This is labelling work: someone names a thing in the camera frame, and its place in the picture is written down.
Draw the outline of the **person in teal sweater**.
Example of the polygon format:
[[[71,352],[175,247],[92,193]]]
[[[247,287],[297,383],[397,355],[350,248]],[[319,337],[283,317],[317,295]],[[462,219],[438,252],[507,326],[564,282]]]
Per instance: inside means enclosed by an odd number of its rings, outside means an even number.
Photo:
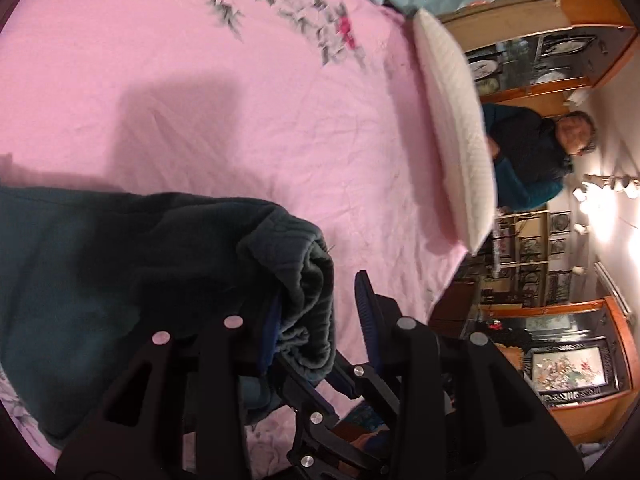
[[[483,114],[502,209],[528,211],[553,200],[574,172],[573,159],[597,147],[596,123],[581,110],[554,119],[528,107],[485,104]]]

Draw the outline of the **pink floral bed sheet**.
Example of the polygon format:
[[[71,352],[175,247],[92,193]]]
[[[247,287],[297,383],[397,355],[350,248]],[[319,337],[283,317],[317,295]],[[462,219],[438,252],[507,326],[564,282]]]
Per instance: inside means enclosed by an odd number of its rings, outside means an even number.
[[[363,341],[352,279],[426,318],[465,248],[420,67],[367,0],[20,0],[1,34],[1,366],[49,462],[102,393],[130,304],[47,257],[89,200],[270,200],[320,229],[337,344]]]

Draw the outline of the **wall lamp fixture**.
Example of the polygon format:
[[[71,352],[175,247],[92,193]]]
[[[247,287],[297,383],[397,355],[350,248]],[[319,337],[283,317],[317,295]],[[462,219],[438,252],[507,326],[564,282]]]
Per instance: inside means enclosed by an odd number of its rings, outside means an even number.
[[[620,216],[620,204],[639,203],[639,180],[623,176],[583,174],[573,191],[578,209],[589,221],[590,230],[601,243],[612,240]]]

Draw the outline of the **wooden display cabinet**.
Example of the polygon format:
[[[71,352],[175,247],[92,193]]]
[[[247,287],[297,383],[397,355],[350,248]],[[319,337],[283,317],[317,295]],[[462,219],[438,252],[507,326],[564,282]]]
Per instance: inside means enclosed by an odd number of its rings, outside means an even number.
[[[608,82],[639,44],[637,0],[496,0],[441,20],[483,103],[554,117]]]

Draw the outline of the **white quilted pillow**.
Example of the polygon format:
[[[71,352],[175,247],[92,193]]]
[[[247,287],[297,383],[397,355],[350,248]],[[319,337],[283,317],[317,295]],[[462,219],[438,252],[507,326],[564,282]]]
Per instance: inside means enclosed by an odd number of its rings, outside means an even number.
[[[469,63],[442,22],[420,10],[412,28],[454,227],[466,250],[476,254],[497,209],[482,106]]]

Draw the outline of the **framed floral picture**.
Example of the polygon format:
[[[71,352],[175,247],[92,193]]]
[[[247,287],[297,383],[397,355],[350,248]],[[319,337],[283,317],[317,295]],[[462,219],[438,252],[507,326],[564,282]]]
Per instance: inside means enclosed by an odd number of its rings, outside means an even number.
[[[531,348],[523,374],[548,408],[601,400],[627,387],[625,367],[604,337]]]

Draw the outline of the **dark teal pants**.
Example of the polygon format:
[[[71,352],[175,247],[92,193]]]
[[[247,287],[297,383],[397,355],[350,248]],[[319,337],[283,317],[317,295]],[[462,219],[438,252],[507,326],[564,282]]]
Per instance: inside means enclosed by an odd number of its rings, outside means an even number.
[[[321,382],[336,352],[321,231],[254,198],[60,188],[1,192],[1,365],[63,445],[152,333],[256,324],[264,374],[283,356]]]

